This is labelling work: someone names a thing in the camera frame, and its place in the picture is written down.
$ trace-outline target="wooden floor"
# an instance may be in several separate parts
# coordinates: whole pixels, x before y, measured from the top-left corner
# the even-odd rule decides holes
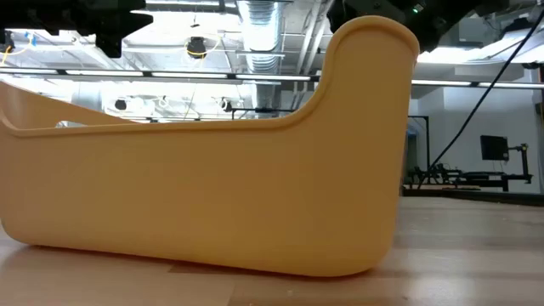
[[[0,231],[0,305],[544,305],[544,209],[402,200],[376,269],[314,279],[25,246]]]

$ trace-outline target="ceiling light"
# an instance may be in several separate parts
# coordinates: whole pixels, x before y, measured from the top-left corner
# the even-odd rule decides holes
[[[487,88],[491,86],[490,82],[481,82],[478,87]],[[508,88],[508,89],[544,89],[543,83],[516,83],[516,82],[498,82],[495,84],[495,88]]]
[[[411,84],[412,84],[412,85],[427,85],[427,86],[465,87],[465,86],[469,86],[469,85],[471,84],[471,82],[412,80]]]
[[[57,74],[52,69],[19,69],[19,68],[0,68],[0,73],[20,73],[20,74]]]
[[[228,76],[224,73],[184,73],[184,72],[153,72],[153,77],[182,77],[182,78],[209,78],[224,79]]]
[[[143,77],[141,71],[66,71],[71,76]]]
[[[281,75],[236,75],[239,80],[266,80],[266,81],[302,81],[311,80],[310,76],[281,76]]]

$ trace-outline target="yellow plastic bin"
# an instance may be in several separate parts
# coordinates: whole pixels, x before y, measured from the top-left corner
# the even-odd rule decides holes
[[[352,20],[313,98],[280,119],[135,124],[1,84],[3,227],[32,245],[296,275],[369,269],[394,235],[418,53],[402,25]]]

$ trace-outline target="ventilation duct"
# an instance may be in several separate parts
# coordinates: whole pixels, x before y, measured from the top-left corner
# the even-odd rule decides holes
[[[238,1],[238,9],[243,19],[245,50],[279,51],[282,4],[268,1]],[[250,54],[246,60],[247,68],[251,73],[278,74],[280,72],[280,58],[277,56]],[[278,108],[280,101],[275,93],[276,86],[252,85],[253,107]]]

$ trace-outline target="computer monitor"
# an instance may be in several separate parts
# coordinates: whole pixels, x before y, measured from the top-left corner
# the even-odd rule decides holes
[[[485,136],[479,138],[482,146],[482,159],[484,161],[508,161],[508,139],[499,136]]]

